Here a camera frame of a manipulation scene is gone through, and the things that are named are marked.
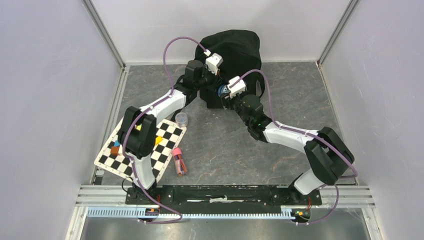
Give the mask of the black student backpack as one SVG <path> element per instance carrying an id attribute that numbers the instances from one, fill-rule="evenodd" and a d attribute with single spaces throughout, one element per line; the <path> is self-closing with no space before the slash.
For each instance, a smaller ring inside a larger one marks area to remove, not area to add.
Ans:
<path id="1" fill-rule="evenodd" d="M 265 78 L 259 72 L 262 67 L 260 39 L 255 32 L 233 29 L 206 36 L 197 43 L 193 60 L 205 63 L 206 50 L 223 58 L 218 74 L 220 86 L 228 85 L 230 79 L 239 76 L 246 84 L 246 90 L 241 94 L 258 96 L 261 101 L 265 92 Z M 208 109 L 224 109 L 217 90 L 199 90 L 197 97 L 206 103 Z"/>

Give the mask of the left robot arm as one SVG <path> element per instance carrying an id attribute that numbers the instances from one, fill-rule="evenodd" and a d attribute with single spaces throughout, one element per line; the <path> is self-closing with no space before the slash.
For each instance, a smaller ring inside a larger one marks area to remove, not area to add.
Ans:
<path id="1" fill-rule="evenodd" d="M 198 91 L 218 81 L 221 61 L 212 63 L 191 60 L 172 88 L 161 98 L 141 108 L 128 107 L 118 131 L 123 155 L 129 159 L 138 197 L 145 204 L 153 203 L 157 190 L 151 155 L 155 146 L 157 126 L 166 117 L 190 104 Z"/>

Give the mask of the blue lidded round tub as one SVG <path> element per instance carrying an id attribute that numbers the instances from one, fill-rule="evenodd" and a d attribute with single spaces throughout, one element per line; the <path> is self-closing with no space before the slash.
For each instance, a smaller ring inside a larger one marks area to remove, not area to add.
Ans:
<path id="1" fill-rule="evenodd" d="M 218 89 L 217 89 L 217 95 L 220 98 L 224 98 L 225 96 L 228 96 L 229 93 L 230 93 L 230 90 L 228 89 L 228 86 L 225 85 L 225 84 L 219 86 Z"/>

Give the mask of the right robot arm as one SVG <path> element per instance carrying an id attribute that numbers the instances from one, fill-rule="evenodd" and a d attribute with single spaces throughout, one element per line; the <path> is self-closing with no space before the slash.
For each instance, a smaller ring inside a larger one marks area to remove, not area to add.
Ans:
<path id="1" fill-rule="evenodd" d="M 355 158 L 332 128 L 307 130 L 274 121 L 264 113 L 256 95 L 223 94 L 221 100 L 238 114 L 255 140 L 279 144 L 306 155 L 310 168 L 289 186 L 288 196 L 293 203 L 302 204 L 319 187 L 333 186 L 352 168 Z"/>

